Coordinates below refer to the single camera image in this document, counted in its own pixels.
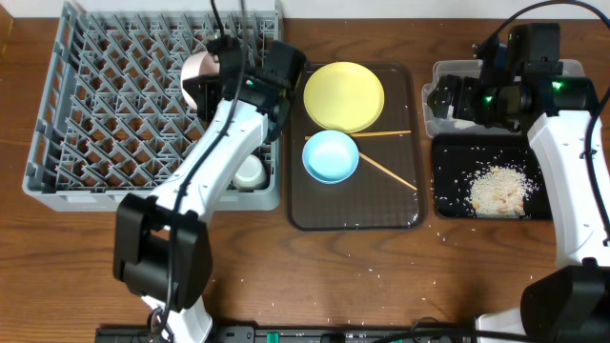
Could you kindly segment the white plastic cup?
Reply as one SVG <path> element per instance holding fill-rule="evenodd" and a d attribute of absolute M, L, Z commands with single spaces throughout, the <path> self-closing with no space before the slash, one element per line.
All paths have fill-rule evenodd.
<path fill-rule="evenodd" d="M 240 192 L 253 192 L 265 188 L 267 173 L 261 160 L 250 154 L 237 169 L 232 185 Z"/>

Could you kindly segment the rice and food scraps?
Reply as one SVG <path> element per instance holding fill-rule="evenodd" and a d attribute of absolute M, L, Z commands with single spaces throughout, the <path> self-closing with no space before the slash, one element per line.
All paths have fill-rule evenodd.
<path fill-rule="evenodd" d="M 539 183 L 517 168 L 486 166 L 468 175 L 466 202 L 475 217 L 519 218 Z"/>

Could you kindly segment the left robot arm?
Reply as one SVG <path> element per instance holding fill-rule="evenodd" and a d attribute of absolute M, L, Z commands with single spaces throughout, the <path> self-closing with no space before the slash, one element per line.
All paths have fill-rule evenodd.
<path fill-rule="evenodd" d="M 116 210 L 113 276 L 152 309 L 136 339 L 204 342 L 212 329 L 202 299 L 213 267 L 207 225 L 247 157 L 281 134 L 307 61 L 280 41 L 260 67 L 247 54 L 221 37 L 186 59 L 180 90 L 208 127 L 165 182 Z"/>

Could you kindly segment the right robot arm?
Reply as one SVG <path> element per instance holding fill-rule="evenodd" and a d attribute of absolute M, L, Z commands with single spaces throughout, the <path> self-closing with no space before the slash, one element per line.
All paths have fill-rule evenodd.
<path fill-rule="evenodd" d="M 511 28 L 471 61 L 433 67 L 422 91 L 432 132 L 466 138 L 523 135 L 536 157 L 556 236 L 556 270 L 520 303 L 476 320 L 481 342 L 609 338 L 609 172 L 594 113 L 600 102 L 580 63 L 559 56 L 556 23 Z"/>

